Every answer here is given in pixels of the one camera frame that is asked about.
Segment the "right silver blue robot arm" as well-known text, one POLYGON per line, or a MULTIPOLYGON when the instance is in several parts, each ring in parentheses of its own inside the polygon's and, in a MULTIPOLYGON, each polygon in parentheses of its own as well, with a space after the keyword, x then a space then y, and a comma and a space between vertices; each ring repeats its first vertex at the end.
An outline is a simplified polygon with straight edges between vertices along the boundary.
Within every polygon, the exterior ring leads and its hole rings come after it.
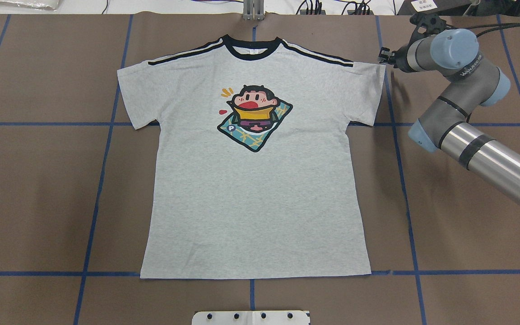
POLYGON ((413 123, 408 135, 433 153, 441 150, 520 205, 520 155, 469 120, 477 107, 503 99, 511 82, 479 49, 468 29, 419 35, 400 49, 381 47, 378 61, 407 73, 437 71, 449 85, 413 123))

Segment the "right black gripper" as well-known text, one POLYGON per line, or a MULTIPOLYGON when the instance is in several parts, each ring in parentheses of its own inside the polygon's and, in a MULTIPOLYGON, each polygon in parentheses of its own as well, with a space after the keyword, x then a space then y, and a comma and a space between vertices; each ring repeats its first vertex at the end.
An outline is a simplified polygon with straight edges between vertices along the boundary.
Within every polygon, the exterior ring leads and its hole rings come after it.
POLYGON ((412 68, 407 59, 408 51, 408 49, 398 49, 392 51, 387 47, 381 47, 378 53, 378 62, 380 64, 393 65, 394 68, 398 68, 399 70, 406 73, 411 73, 412 68))

